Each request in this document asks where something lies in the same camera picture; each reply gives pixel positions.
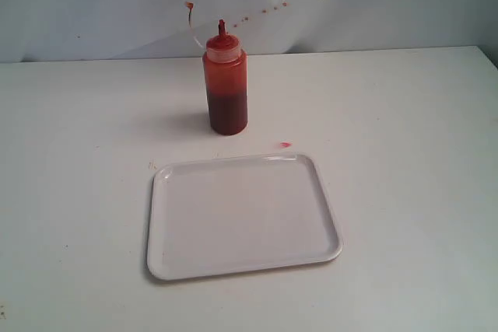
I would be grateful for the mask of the red ketchup squeeze bottle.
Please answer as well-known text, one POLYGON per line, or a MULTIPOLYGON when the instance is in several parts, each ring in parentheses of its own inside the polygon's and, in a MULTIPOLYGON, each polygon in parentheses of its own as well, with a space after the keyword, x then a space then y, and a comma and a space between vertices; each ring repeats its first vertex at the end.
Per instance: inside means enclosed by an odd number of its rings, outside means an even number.
POLYGON ((212 130, 225 136, 242 132, 248 122, 247 54, 222 19, 218 34, 206 43, 202 63, 212 130))

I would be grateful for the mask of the white rectangular plastic tray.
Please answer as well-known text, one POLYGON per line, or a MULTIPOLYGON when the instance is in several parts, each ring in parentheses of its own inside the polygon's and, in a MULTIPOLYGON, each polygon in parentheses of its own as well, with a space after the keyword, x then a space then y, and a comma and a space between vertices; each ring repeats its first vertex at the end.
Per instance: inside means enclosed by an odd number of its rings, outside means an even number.
POLYGON ((302 153, 176 163, 153 177, 146 265, 183 281, 323 264, 342 237, 302 153))

